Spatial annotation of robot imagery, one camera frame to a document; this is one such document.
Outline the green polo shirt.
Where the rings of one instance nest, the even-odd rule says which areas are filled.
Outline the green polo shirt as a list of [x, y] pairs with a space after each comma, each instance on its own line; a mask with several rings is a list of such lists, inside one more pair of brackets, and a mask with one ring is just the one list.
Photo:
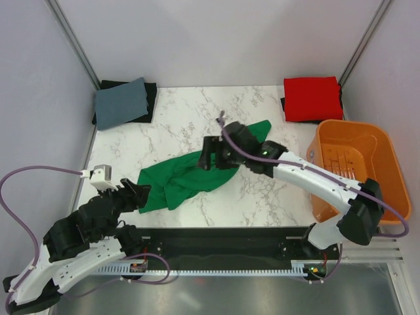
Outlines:
[[214, 154], [211, 154], [211, 169], [203, 170], [197, 166], [200, 154], [200, 151], [191, 152], [143, 168], [137, 184], [150, 185], [151, 190], [146, 205], [138, 211], [174, 210], [200, 192], [220, 188], [238, 172], [237, 168], [217, 169]]

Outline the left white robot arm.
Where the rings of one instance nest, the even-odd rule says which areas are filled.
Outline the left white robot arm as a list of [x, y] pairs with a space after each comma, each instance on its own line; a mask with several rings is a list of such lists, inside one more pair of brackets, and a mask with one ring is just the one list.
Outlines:
[[27, 314], [31, 306], [55, 304], [97, 268], [142, 255], [140, 230], [134, 225], [120, 226], [119, 217], [143, 208], [151, 187], [123, 178], [117, 186], [102, 182], [95, 188], [96, 196], [53, 224], [26, 269], [4, 280], [10, 313]]

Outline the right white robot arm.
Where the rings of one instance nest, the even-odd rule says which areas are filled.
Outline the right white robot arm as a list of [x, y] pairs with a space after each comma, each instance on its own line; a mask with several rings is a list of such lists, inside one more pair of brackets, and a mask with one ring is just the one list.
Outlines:
[[294, 184], [337, 210], [335, 216], [311, 224], [305, 231], [300, 248], [311, 259], [345, 240], [369, 245], [385, 212], [376, 181], [369, 178], [359, 182], [333, 174], [279, 143], [259, 141], [249, 127], [237, 121], [223, 127], [219, 136], [204, 137], [199, 168], [209, 171], [241, 165], [253, 173]]

